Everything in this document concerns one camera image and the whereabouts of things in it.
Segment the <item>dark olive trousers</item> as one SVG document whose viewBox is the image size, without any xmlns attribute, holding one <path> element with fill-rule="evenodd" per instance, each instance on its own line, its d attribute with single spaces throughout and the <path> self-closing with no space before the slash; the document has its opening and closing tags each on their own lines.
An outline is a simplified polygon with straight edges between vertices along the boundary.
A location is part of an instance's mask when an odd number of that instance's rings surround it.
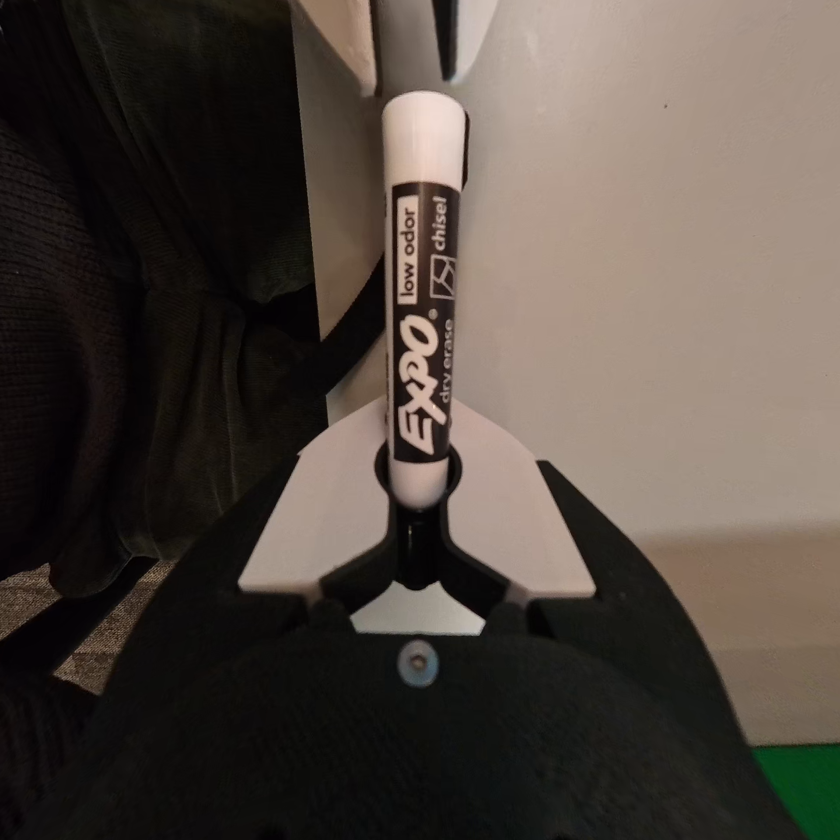
<svg viewBox="0 0 840 840">
<path fill-rule="evenodd" d="M 107 503 L 178 561 L 325 421 L 289 2 L 38 2 L 59 107 L 129 261 L 127 431 Z"/>
</svg>

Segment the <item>black dry erase marker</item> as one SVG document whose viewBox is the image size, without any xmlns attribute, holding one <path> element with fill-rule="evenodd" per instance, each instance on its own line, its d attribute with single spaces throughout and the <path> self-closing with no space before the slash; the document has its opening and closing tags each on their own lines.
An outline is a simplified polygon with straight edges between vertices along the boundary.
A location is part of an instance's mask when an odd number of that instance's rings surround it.
<svg viewBox="0 0 840 840">
<path fill-rule="evenodd" d="M 436 580 L 436 509 L 449 478 L 459 205 L 467 115 L 413 91 L 382 114 L 385 174 L 387 475 L 397 513 L 397 580 Z"/>
</svg>

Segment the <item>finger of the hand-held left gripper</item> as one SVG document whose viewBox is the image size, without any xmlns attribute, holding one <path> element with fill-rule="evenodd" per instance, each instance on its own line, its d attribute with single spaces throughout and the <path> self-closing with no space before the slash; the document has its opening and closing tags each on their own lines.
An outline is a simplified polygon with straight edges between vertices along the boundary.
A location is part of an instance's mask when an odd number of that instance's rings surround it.
<svg viewBox="0 0 840 840">
<path fill-rule="evenodd" d="M 380 22 L 380 2 L 357 1 L 357 28 L 360 37 L 361 75 L 360 94 L 381 96 L 384 85 L 383 37 Z"/>
<path fill-rule="evenodd" d="M 498 1 L 434 1 L 434 26 L 442 79 L 460 83 L 487 36 Z"/>
</svg>

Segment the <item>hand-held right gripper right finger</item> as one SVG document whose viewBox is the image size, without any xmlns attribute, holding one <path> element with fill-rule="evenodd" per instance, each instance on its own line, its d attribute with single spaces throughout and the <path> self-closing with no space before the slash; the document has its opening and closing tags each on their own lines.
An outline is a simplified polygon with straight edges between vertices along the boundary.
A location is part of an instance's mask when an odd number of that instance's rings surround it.
<svg viewBox="0 0 840 840">
<path fill-rule="evenodd" d="M 595 583 L 535 456 L 473 410 L 454 410 L 461 473 L 447 499 L 448 535 L 501 578 L 494 602 L 591 599 Z"/>
</svg>

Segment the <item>green cloth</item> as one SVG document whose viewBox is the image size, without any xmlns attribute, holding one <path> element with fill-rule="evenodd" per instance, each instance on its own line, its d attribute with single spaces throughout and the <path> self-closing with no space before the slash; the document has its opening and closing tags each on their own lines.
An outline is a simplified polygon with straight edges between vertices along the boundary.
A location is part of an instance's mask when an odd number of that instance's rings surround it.
<svg viewBox="0 0 840 840">
<path fill-rule="evenodd" d="M 837 743 L 760 747 L 753 755 L 808 838 L 839 838 Z"/>
</svg>

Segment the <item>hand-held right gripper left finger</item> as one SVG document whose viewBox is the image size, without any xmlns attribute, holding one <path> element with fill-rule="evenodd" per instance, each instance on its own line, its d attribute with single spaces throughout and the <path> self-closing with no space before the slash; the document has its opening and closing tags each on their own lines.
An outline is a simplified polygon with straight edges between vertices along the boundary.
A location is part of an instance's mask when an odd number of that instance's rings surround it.
<svg viewBox="0 0 840 840">
<path fill-rule="evenodd" d="M 238 579 L 246 593 L 372 602 L 396 577 L 396 525 L 376 473 L 385 403 L 372 401 L 305 447 Z"/>
</svg>

